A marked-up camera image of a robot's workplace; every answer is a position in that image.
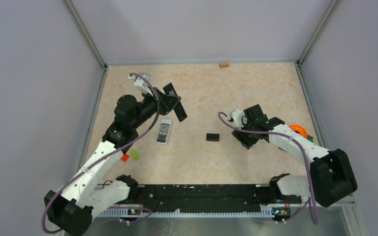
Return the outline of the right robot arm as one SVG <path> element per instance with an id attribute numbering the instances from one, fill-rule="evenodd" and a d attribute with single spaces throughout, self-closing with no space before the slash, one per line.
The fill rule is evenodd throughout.
<path id="1" fill-rule="evenodd" d="M 344 150 L 330 150 L 313 143 L 278 117 L 267 118 L 259 105 L 233 110 L 226 119 L 235 125 L 232 135 L 244 148 L 250 149 L 259 140 L 265 140 L 304 164 L 304 176 L 282 174 L 271 180 L 272 201 L 281 203 L 294 195 L 329 207 L 358 189 Z"/>

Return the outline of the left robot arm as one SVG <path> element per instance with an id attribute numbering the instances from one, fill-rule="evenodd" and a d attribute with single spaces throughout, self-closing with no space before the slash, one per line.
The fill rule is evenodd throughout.
<path id="1" fill-rule="evenodd" d="M 143 94 L 143 100 L 135 96 L 121 96 L 114 110 L 115 118 L 102 136 L 92 156 L 79 172 L 58 192 L 50 190 L 45 198 L 45 220 L 58 226 L 72 236 L 83 235 L 94 218 L 117 202 L 133 203 L 138 197 L 135 181 L 130 177 L 120 177 L 101 190 L 96 190 L 98 183 L 107 171 L 123 157 L 129 148 L 143 137 L 137 128 L 154 117 L 175 111 L 179 121 L 187 118 L 172 83 L 160 91 Z"/>

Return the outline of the black battery cover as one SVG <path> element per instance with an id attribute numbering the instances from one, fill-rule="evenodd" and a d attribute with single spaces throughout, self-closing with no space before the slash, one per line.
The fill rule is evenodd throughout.
<path id="1" fill-rule="evenodd" d="M 220 141 L 220 134 L 207 133 L 206 134 L 206 141 L 208 141 L 208 142 L 219 142 Z"/>

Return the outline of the black remote control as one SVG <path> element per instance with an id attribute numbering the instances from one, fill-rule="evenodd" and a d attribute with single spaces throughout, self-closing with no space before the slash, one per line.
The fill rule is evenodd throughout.
<path id="1" fill-rule="evenodd" d="M 182 105 L 182 98 L 177 94 L 172 83 L 168 83 L 163 87 L 164 98 L 162 99 L 165 105 L 164 110 L 168 113 L 174 111 L 179 122 L 184 121 L 188 116 Z"/>

